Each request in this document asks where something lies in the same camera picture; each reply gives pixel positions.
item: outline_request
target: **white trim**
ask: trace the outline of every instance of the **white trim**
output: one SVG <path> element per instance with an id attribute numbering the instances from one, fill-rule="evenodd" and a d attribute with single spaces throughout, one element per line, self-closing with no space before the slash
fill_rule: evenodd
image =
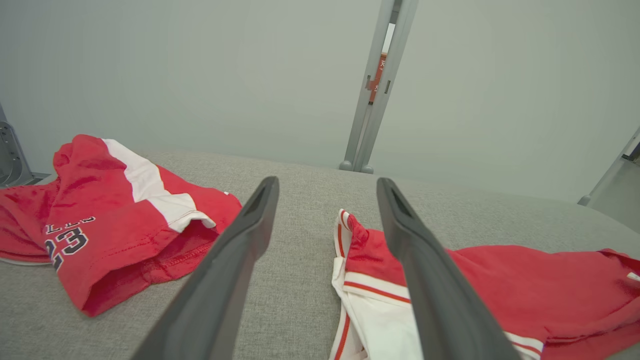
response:
<path id="1" fill-rule="evenodd" d="M 331 352 L 329 353 L 329 360 L 334 360 L 335 355 L 340 347 L 340 341 L 342 340 L 342 334 L 344 333 L 344 322 L 347 320 L 347 312 L 344 309 L 344 305 L 340 303 L 340 322 L 338 322 L 338 331 L 333 339 L 333 345 L 331 346 Z"/>
<path id="2" fill-rule="evenodd" d="M 192 220 L 202 220 L 206 227 L 216 223 L 205 213 L 196 209 L 188 193 L 172 195 L 164 188 L 160 170 L 151 161 L 132 152 L 113 139 L 102 139 L 109 154 L 120 160 L 127 168 L 124 176 L 131 183 L 134 202 L 148 200 L 166 220 L 167 226 L 181 233 Z"/>
<path id="3" fill-rule="evenodd" d="M 633 272 L 630 272 L 629 274 L 627 274 L 627 277 L 629 279 L 632 279 L 632 280 L 635 280 L 635 281 L 640 281 L 640 276 L 634 274 Z"/>
<path id="4" fill-rule="evenodd" d="M 392 297 L 384 296 L 382 294 L 375 293 L 373 291 L 356 288 L 354 286 L 344 285 L 342 287 L 342 290 L 348 295 L 349 298 L 354 296 L 359 296 L 359 297 L 373 299 L 373 300 L 377 300 L 380 302 L 384 302 L 384 303 L 399 306 L 399 307 L 404 307 L 407 309 L 412 308 L 412 305 L 410 302 L 400 301 Z"/>
<path id="5" fill-rule="evenodd" d="M 359 272 L 347 272 L 347 274 L 344 276 L 344 281 L 355 282 L 357 284 L 369 286 L 398 297 L 411 299 L 409 297 L 409 289 L 407 289 L 406 286 L 401 286 L 389 281 L 380 280 L 377 277 L 361 274 Z"/>
<path id="6" fill-rule="evenodd" d="M 520 353 L 521 360 L 540 360 L 540 354 L 528 348 L 520 347 L 518 344 L 512 344 L 517 352 Z"/>
<path id="7" fill-rule="evenodd" d="M 512 343 L 524 345 L 526 347 L 532 347 L 540 351 L 541 353 L 542 353 L 542 349 L 545 348 L 545 344 L 538 339 L 525 338 L 523 336 L 511 334 L 510 332 L 506 332 L 506 331 L 504 332 L 504 334 L 507 336 L 507 339 L 511 340 Z"/>
<path id="8" fill-rule="evenodd" d="M 342 235 L 342 252 L 344 253 L 344 257 L 346 258 L 351 246 L 351 237 L 353 236 L 353 233 L 348 229 L 348 227 L 344 225 L 347 224 L 345 218 L 349 218 L 349 213 L 344 209 L 340 209 L 338 211 L 338 216 L 335 218 L 335 225 L 333 227 L 333 245 L 335 247 L 335 255 L 342 256 L 342 254 L 340 254 L 340 242 L 338 241 L 338 226 L 340 226 L 342 227 L 342 229 L 340 230 Z"/>
<path id="9" fill-rule="evenodd" d="M 348 354 L 350 352 L 354 353 L 356 351 L 359 351 L 363 347 L 364 349 L 367 349 L 369 347 L 367 346 L 367 344 L 365 344 L 364 342 L 365 339 L 360 337 L 360 334 L 363 334 L 363 331 L 362 331 L 363 329 L 358 323 L 358 318 L 355 317 L 355 312 L 353 311 L 353 307 L 351 306 L 351 303 L 349 301 L 349 295 L 343 291 L 342 285 L 344 284 L 344 267 L 346 265 L 346 262 L 347 262 L 346 259 L 340 256 L 333 259 L 333 274 L 331 279 L 331 285 L 333 286 L 333 289 L 335 290 L 336 294 L 338 294 L 338 297 L 340 298 L 340 302 L 342 303 L 342 308 L 344 308 L 346 315 L 348 315 L 349 318 L 351 319 L 346 342 L 344 345 L 344 348 L 346 349 L 346 353 Z M 337 332 L 339 333 L 339 336 L 336 335 L 336 337 L 338 338 L 336 350 L 338 345 L 340 344 L 340 338 L 342 337 L 343 327 L 344 327 L 344 324 L 342 324 L 342 327 L 339 327 L 337 330 Z M 343 360 L 346 360 L 346 359 L 349 359 L 349 357 L 346 356 L 345 353 L 343 352 Z"/>
<path id="10" fill-rule="evenodd" d="M 342 214 L 342 225 L 344 225 L 349 232 L 353 232 L 353 230 L 349 228 L 349 213 L 345 209 L 340 209 L 339 214 Z"/>
<path id="11" fill-rule="evenodd" d="M 19 260 L 5 259 L 5 258 L 0 258 L 0 261 L 4 261 L 5 263 L 14 264 L 14 265 L 22 265 L 22 266 L 51 265 L 51 261 L 47 261 L 46 263 L 32 263 L 30 261 L 19 261 Z"/>

